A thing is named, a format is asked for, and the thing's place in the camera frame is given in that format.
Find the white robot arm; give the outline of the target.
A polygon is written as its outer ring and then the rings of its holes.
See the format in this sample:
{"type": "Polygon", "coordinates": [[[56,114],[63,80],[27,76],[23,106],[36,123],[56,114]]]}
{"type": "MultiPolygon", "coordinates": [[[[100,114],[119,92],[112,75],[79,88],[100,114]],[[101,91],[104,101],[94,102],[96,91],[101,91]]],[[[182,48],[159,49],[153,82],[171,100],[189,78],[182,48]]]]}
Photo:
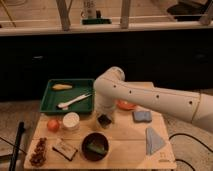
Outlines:
{"type": "Polygon", "coordinates": [[[201,92],[144,87],[125,82],[119,67],[111,67],[94,81],[95,110],[110,116],[116,100],[125,100],[176,117],[213,133],[213,96],[201,92]]]}

